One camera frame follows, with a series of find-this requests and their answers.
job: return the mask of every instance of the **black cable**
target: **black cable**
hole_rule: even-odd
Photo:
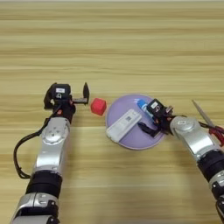
[[[44,125],[42,126],[42,128],[34,133],[31,133],[30,135],[28,136],[25,136],[23,137],[20,141],[18,141],[14,151],[13,151],[13,162],[14,162],[14,165],[15,165],[15,168],[16,168],[16,171],[17,171],[17,175],[21,178],[21,179],[29,179],[31,177],[31,175],[29,174],[26,174],[25,172],[22,171],[22,167],[19,166],[18,164],[18,148],[21,144],[23,144],[24,142],[34,138],[34,137],[38,137],[43,129],[47,126],[47,124],[49,123],[49,121],[51,120],[52,117],[54,117],[58,111],[60,110],[61,108],[61,104],[56,108],[56,110],[45,120],[45,123]]]

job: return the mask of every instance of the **wooden table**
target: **wooden table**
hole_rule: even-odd
[[[108,105],[139,93],[224,125],[224,3],[0,3],[1,223],[9,223],[27,181],[18,178],[17,141],[50,115],[55,81]],[[60,196],[66,224],[221,223],[193,157],[168,136],[150,150],[126,150],[105,136],[105,118],[78,106]],[[21,147],[31,172],[40,139]]]

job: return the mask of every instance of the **round plate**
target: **round plate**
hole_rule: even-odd
[[[141,94],[128,94],[114,101],[106,116],[107,128],[124,115],[129,109],[134,109],[143,116],[139,122],[146,123],[147,126],[155,129],[155,126],[149,117],[137,106],[137,101],[140,99],[148,103],[153,100],[152,98]],[[140,128],[135,125],[134,128],[131,129],[131,131],[119,142],[119,144],[123,147],[140,151],[155,146],[163,139],[163,137],[164,134],[159,133],[155,138],[153,138],[141,131]]]

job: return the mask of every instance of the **metal arm segment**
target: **metal arm segment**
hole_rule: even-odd
[[[70,123],[54,117],[42,133],[42,148],[37,156],[26,194],[20,199],[11,224],[59,223],[58,209],[62,172]]]
[[[224,153],[195,118],[176,116],[171,121],[171,132],[192,153],[198,167],[209,182],[216,208],[224,223]]]

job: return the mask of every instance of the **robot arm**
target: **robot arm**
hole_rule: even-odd
[[[42,147],[25,195],[17,205],[11,224],[60,223],[58,220],[59,196],[70,123],[75,113],[74,104],[87,104],[89,98],[87,84],[84,86],[83,98],[73,100],[70,91],[69,85],[55,83],[46,93],[45,109],[52,109],[53,117],[48,119],[47,125],[42,130]]]
[[[201,128],[203,123],[195,118],[172,115],[172,107],[165,107],[157,99],[148,104],[147,110],[157,129],[150,129],[144,124],[142,130],[146,129],[145,132],[152,137],[160,131],[172,134],[186,146],[209,183],[217,201],[218,214],[224,223],[224,152],[221,147]]]
[[[202,174],[216,198],[216,209],[224,223],[224,153],[191,117],[176,116],[171,121],[171,133],[192,153]]]

